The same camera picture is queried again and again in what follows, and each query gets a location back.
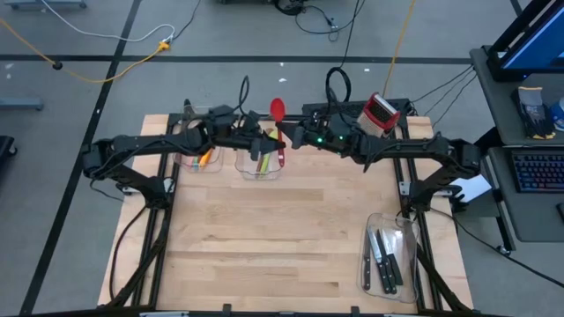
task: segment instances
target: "monitor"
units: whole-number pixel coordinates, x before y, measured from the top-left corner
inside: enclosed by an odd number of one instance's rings
[[[498,81],[564,73],[564,1],[533,0],[488,50]]]

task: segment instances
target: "knife blade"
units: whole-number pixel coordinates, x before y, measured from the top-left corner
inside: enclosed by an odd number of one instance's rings
[[[388,240],[388,237],[386,237],[386,232],[384,232],[384,231],[382,231],[382,239],[383,239],[383,242],[384,242],[384,248],[386,250],[386,255],[388,256],[388,259],[390,260],[391,271],[392,271],[392,274],[394,275],[396,285],[403,285],[404,279],[402,278],[401,271],[399,270],[399,265],[397,264],[396,255],[392,251],[390,241]]]
[[[364,291],[370,290],[370,238],[368,232],[364,235],[364,252],[362,265],[362,288]]]
[[[380,234],[380,230],[376,232],[376,243],[378,243],[378,247],[382,252],[382,263],[383,263],[384,271],[386,272],[386,275],[388,276],[388,280],[390,281],[390,289],[391,289],[390,292],[392,294],[396,294],[397,292],[396,278],[394,278],[393,271],[391,270],[390,259],[386,254],[386,248],[384,247],[384,244],[382,242],[382,235]]]
[[[382,288],[384,289],[384,294],[390,294],[393,292],[393,289],[390,284],[390,279],[388,276],[388,272],[384,266],[384,261],[382,258],[382,252],[380,252],[380,248],[378,247],[378,242],[376,240],[376,234],[374,231],[367,228],[367,234],[370,238],[370,245],[372,246],[372,252],[374,253],[374,258],[376,259],[376,267],[378,268],[378,272],[380,273],[380,279],[382,280]]]

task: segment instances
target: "knife handle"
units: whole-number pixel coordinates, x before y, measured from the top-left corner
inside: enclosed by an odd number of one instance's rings
[[[404,279],[402,278],[402,274],[399,270],[399,265],[397,265],[396,256],[394,254],[388,254],[388,259],[390,260],[391,271],[396,280],[396,285],[403,285]]]
[[[384,289],[384,294],[390,294],[392,292],[390,286],[390,280],[388,279],[388,272],[386,272],[386,268],[383,262],[376,263],[378,267],[378,271],[380,272],[380,279],[382,280],[382,288]]]
[[[391,270],[390,259],[386,257],[383,260],[384,269],[386,270],[386,274],[388,274],[388,283],[390,284],[390,293],[396,294],[396,279],[394,278],[394,272]]]
[[[370,290],[370,255],[369,256],[365,256],[364,257],[364,266],[363,266],[363,272],[362,272],[362,276],[363,276],[363,280],[362,280],[362,288],[364,289],[364,291],[368,291]]]

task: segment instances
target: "white cable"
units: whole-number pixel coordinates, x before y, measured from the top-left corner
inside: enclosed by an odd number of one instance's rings
[[[122,40],[122,41],[139,42],[139,41],[142,41],[142,40],[148,38],[149,36],[151,36],[153,33],[157,32],[157,30],[159,30],[162,27],[170,27],[173,30],[173,32],[170,35],[168,35],[168,37],[166,39],[163,40],[163,41],[169,42],[174,38],[174,32],[176,32],[176,30],[174,29],[174,26],[171,26],[169,24],[163,24],[163,25],[157,26],[154,29],[152,29],[152,31],[150,31],[146,36],[144,36],[140,39],[136,39],[136,40],[124,39],[123,37],[117,36],[117,35],[106,35],[106,34],[97,34],[97,33],[85,32],[85,31],[82,31],[79,28],[75,27],[69,21],[67,21],[66,19],[61,17],[61,15],[59,13],[57,13],[55,10],[53,10],[53,8],[51,8],[51,6],[47,3],[47,1],[45,1],[45,0],[41,0],[41,1],[43,2],[43,4],[45,4],[45,6],[51,12],[53,12],[53,14],[55,14],[59,19],[61,19],[62,22],[64,22],[67,26],[70,26],[73,30],[77,31],[78,33],[82,33],[84,35],[97,36],[97,37],[101,37],[101,38],[117,39],[117,40]]]

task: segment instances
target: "black wire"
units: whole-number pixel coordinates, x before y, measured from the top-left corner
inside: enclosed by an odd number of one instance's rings
[[[434,109],[438,104],[440,104],[441,101],[443,101],[443,100],[449,95],[449,93],[452,92],[452,91],[458,86],[458,84],[462,83],[462,82],[468,77],[468,75],[470,75],[471,73],[472,73],[471,71],[467,72],[466,75],[464,75],[464,77],[462,77],[462,79],[458,80],[454,85],[452,85],[452,87],[450,87],[450,88],[447,90],[447,92],[445,92],[445,93],[442,95],[442,97],[441,97],[439,100],[437,100],[437,102],[435,102],[435,103],[423,114],[423,116],[426,116],[428,113],[430,113],[431,111],[433,111],[433,109]]]
[[[120,244],[122,243],[123,237],[125,237],[125,233],[139,219],[139,217],[141,217],[141,215],[143,214],[143,211],[145,211],[146,208],[147,208],[147,205],[143,206],[143,208],[137,213],[137,215],[135,215],[135,217],[133,219],[131,219],[131,221],[125,226],[125,228],[123,228],[122,234],[120,234],[120,237],[117,239],[117,242],[115,243],[114,254],[112,255],[112,266],[110,267],[110,270],[109,270],[109,297],[112,300],[115,299],[115,295],[114,295],[114,274],[115,274],[115,265],[117,264],[117,251],[120,248]]]
[[[522,263],[522,262],[520,262],[520,261],[518,261],[518,260],[516,260],[516,259],[514,259],[514,258],[508,257],[508,256],[506,256],[506,255],[500,253],[500,251],[498,251],[494,246],[492,246],[492,245],[490,245],[489,243],[487,243],[487,242],[483,241],[482,239],[478,238],[476,235],[474,235],[472,232],[470,232],[468,229],[466,229],[466,228],[458,221],[458,219],[456,219],[455,217],[450,216],[450,215],[449,215],[448,213],[446,213],[446,212],[443,212],[443,211],[440,211],[440,210],[436,210],[435,208],[431,208],[431,211],[434,211],[434,212],[436,212],[436,213],[439,213],[439,214],[441,214],[441,215],[443,215],[443,216],[445,216],[445,217],[449,217],[450,219],[452,219],[452,220],[455,222],[455,224],[456,224],[457,226],[459,226],[460,228],[462,228],[462,230],[464,230],[464,232],[466,232],[469,236],[473,237],[476,241],[480,242],[480,243],[483,244],[484,246],[489,247],[489,248],[492,249],[496,254],[503,255],[504,258],[506,258],[506,259],[512,261],[513,263],[515,263],[515,264],[521,266],[521,267],[524,268],[524,269],[527,269],[530,273],[535,274],[536,276],[539,276],[539,277],[541,277],[541,278],[544,278],[546,281],[551,282],[551,283],[553,283],[553,284],[556,284],[556,285],[558,285],[558,286],[561,287],[561,288],[564,288],[564,283],[562,283],[562,282],[560,282],[560,281],[557,281],[556,279],[554,279],[554,278],[552,278],[552,277],[550,277],[550,276],[547,276],[547,275],[545,275],[545,274],[543,274],[543,273],[540,273],[540,272],[538,272],[537,270],[535,270],[535,269],[529,267],[528,265],[526,265],[526,264],[524,264],[524,263]]]
[[[454,100],[452,100],[452,102],[450,103],[450,105],[447,107],[447,109],[442,113],[441,117],[439,118],[439,120],[437,120],[436,122],[433,123],[433,128],[435,125],[437,125],[437,123],[439,123],[442,119],[442,117],[444,117],[445,114],[447,114],[447,112],[450,110],[450,108],[452,107],[452,105],[455,104],[455,102],[458,100],[458,97],[460,97],[460,95],[462,94],[462,92],[464,91],[464,88],[466,88],[469,84],[471,84],[471,82],[474,81],[474,79],[476,79],[476,76],[478,74],[474,75],[474,77],[472,79],[470,79],[470,81],[468,83],[466,83],[466,85],[464,85],[464,87],[462,87],[462,89],[460,90],[460,92],[458,93],[458,95],[455,97]]]
[[[343,56],[343,62],[341,62],[341,65],[339,66],[339,68],[342,68],[343,65],[345,65],[346,57],[349,54],[349,47],[351,46],[351,38],[353,36],[354,21],[356,21],[356,16],[358,15],[357,9],[359,8],[359,3],[360,3],[360,0],[356,0],[356,5],[354,6],[354,15],[352,16],[352,20],[351,20],[352,21],[351,30],[349,31],[349,38],[346,41],[345,55]]]
[[[296,22],[296,25],[301,29],[301,31],[306,32],[306,33],[318,34],[318,35],[339,33],[339,32],[345,30],[347,27],[349,27],[350,25],[352,25],[352,24],[354,23],[354,20],[355,20],[356,17],[359,15],[359,13],[360,13],[360,11],[362,10],[362,8],[364,7],[364,3],[365,3],[366,1],[367,1],[367,0],[362,0],[362,4],[361,4],[360,6],[357,5],[357,6],[355,7],[355,9],[354,9],[354,15],[352,16],[352,19],[351,19],[348,23],[346,23],[344,26],[341,26],[341,27],[339,27],[339,28],[333,29],[333,30],[331,30],[331,31],[311,31],[311,30],[307,30],[307,29],[305,29],[303,26],[301,26],[301,24],[300,24],[300,22],[299,22],[299,20],[298,20],[298,16],[299,16],[299,15],[296,15],[296,16],[295,16],[295,22]],[[313,5],[307,5],[307,6],[305,6],[304,8],[307,9],[308,7],[313,7]],[[328,18],[327,18],[327,15],[325,14],[325,12],[323,12],[323,15],[324,15],[325,19],[328,19]]]
[[[461,76],[462,76],[466,71],[468,71],[470,68],[472,68],[472,65],[468,66],[467,69],[463,70],[460,74],[456,75],[455,77],[453,77],[452,79],[450,79],[448,82],[446,82],[446,83],[444,83],[444,84],[442,84],[442,85],[440,85],[440,86],[434,88],[432,91],[430,91],[430,92],[424,94],[423,96],[417,98],[416,100],[412,100],[412,102],[420,101],[420,100],[424,99],[426,96],[430,95],[431,93],[436,92],[436,91],[438,91],[439,89],[441,89],[442,87],[444,87],[444,86],[446,86],[446,85],[452,83],[453,81],[455,81],[455,79],[461,77]]]
[[[112,195],[110,195],[110,194],[107,194],[106,192],[104,192],[104,191],[101,190],[101,189],[95,188],[95,187],[94,187],[94,182],[95,182],[95,181],[96,181],[96,180],[91,180],[91,181],[90,181],[90,189],[91,189],[91,190],[93,190],[93,191],[95,191],[95,192],[97,192],[97,193],[100,193],[100,194],[104,195],[105,197],[107,197],[107,198],[109,198],[109,199],[113,199],[113,200],[116,200],[116,201],[118,201],[118,202],[123,203],[123,199],[117,198],[117,197],[115,197],[115,196],[112,196]]]
[[[196,7],[195,7],[194,10],[192,11],[192,16],[190,17],[190,20],[188,21],[188,23],[186,23],[185,26],[182,27],[182,29],[180,30],[180,32],[178,32],[178,34],[173,37],[173,40],[178,39],[178,38],[180,37],[180,35],[182,34],[182,32],[184,32],[184,30],[186,30],[186,28],[187,28],[189,25],[192,24],[192,21],[194,21],[194,16],[196,15],[197,8],[200,6],[200,3],[201,3],[201,2],[202,2],[202,0],[197,0]]]

